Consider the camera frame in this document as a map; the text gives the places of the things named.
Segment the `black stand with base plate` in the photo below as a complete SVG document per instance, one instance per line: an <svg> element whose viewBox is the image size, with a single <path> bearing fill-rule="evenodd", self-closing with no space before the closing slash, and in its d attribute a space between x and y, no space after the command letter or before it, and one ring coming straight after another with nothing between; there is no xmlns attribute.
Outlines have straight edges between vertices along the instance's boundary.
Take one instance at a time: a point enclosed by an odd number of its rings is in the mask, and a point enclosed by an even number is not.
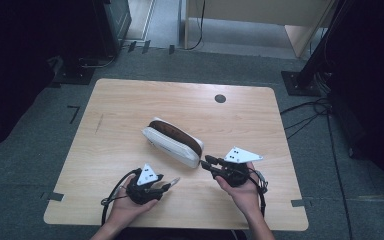
<svg viewBox="0 0 384 240"><path fill-rule="evenodd" d="M343 20L343 7L347 0L335 0L335 11L328 25L328 30L322 36L319 44L311 54L306 65L300 72L282 71L282 79L289 95L293 96L320 96L316 76L329 67L327 59L327 43L331 34L336 31L337 25Z"/></svg>
<svg viewBox="0 0 384 240"><path fill-rule="evenodd" d="M78 56L62 54L56 57L55 84L89 85L95 68Z"/></svg>

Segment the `person's left hand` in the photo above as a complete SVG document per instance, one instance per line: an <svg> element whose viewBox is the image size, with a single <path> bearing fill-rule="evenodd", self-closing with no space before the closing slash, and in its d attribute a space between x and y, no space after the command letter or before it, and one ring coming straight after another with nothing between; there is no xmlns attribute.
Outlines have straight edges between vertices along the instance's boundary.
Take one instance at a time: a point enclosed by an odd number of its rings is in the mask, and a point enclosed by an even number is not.
<svg viewBox="0 0 384 240"><path fill-rule="evenodd" d="M150 211L157 203L157 200L151 200L146 204L140 205L134 203L126 194L126 188L133 176L129 176L126 182L120 187L117 199L113 201L113 206L106 225L113 230L122 230L128 227L137 217Z"/></svg>

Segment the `silver pen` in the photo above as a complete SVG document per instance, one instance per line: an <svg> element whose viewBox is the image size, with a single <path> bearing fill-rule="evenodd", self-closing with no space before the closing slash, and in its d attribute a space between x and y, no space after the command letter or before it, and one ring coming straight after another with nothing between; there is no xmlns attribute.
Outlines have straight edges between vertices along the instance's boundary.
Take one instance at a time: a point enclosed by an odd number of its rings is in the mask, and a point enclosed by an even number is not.
<svg viewBox="0 0 384 240"><path fill-rule="evenodd" d="M176 185L179 181L180 181L180 177L175 178L175 179L173 179L171 182L169 182L169 183L163 185L163 186L161 187L161 189L163 189L164 191L168 191L171 187L173 187L174 185Z"/></svg>

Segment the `white and brown pencil case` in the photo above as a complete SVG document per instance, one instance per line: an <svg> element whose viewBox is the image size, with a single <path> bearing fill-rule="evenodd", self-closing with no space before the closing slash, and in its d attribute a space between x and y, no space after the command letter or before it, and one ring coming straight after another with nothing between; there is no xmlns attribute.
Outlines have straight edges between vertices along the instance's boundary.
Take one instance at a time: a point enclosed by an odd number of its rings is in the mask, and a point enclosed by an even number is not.
<svg viewBox="0 0 384 240"><path fill-rule="evenodd" d="M204 143L177 126L155 117L142 134L148 141L172 158L190 168L197 168L204 150Z"/></svg>

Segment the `dark cabinet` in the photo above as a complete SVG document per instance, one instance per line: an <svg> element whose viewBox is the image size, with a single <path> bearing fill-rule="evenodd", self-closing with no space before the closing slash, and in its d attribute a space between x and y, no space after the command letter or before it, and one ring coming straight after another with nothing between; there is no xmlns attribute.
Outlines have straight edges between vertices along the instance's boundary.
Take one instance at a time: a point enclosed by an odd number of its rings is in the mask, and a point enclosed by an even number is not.
<svg viewBox="0 0 384 240"><path fill-rule="evenodd" d="M117 56L132 21L128 0L92 0L92 3L104 54Z"/></svg>

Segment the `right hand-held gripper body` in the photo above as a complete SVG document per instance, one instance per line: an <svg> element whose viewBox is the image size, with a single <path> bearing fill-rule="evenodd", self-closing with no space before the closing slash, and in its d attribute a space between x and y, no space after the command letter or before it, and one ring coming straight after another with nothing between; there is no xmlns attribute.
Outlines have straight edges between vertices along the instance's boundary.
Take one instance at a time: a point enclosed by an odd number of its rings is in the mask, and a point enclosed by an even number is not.
<svg viewBox="0 0 384 240"><path fill-rule="evenodd" d="M218 159L222 177L231 187L243 185L249 178L248 162L260 161L262 155L234 146L224 158Z"/></svg>

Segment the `person's right hand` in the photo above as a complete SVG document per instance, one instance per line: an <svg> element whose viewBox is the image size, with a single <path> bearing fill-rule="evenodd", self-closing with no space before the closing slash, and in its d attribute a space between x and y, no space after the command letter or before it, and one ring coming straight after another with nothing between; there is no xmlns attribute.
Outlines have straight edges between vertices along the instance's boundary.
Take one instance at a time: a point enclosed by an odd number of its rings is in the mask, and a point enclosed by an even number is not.
<svg viewBox="0 0 384 240"><path fill-rule="evenodd" d="M219 186L233 199L235 205L245 217L257 215L262 217L259 199L258 175L254 172L255 168L251 162L247 163L249 178L238 187L231 187L222 177L216 176L215 180Z"/></svg>

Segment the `person's dark clothing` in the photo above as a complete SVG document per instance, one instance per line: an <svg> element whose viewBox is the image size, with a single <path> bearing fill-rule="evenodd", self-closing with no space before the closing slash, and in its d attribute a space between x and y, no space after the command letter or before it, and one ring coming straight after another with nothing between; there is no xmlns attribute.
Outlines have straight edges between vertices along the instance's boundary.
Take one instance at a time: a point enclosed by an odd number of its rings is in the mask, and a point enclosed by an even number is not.
<svg viewBox="0 0 384 240"><path fill-rule="evenodd" d="M241 230L126 228L114 240L247 240Z"/></svg>

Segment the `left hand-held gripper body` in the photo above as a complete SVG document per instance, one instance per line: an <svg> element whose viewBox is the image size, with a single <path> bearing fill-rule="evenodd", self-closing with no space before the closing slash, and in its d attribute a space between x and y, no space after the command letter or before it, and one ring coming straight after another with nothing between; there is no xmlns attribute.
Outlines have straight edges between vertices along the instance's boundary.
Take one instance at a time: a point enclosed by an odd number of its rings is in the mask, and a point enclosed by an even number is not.
<svg viewBox="0 0 384 240"><path fill-rule="evenodd" d="M158 191L152 185L158 181L158 175L152 170L149 164L130 181L126 188L126 194L136 204L146 204L158 198Z"/></svg>

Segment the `light wooden furniture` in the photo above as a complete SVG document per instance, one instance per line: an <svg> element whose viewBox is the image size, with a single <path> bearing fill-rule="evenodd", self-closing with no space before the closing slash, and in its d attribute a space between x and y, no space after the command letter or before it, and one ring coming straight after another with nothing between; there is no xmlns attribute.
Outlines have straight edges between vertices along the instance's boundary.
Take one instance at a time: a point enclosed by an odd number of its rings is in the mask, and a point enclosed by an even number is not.
<svg viewBox="0 0 384 240"><path fill-rule="evenodd" d="M332 16L337 0L186 0L184 47L189 19L203 18L282 25L293 51L302 57L315 33Z"/></svg>

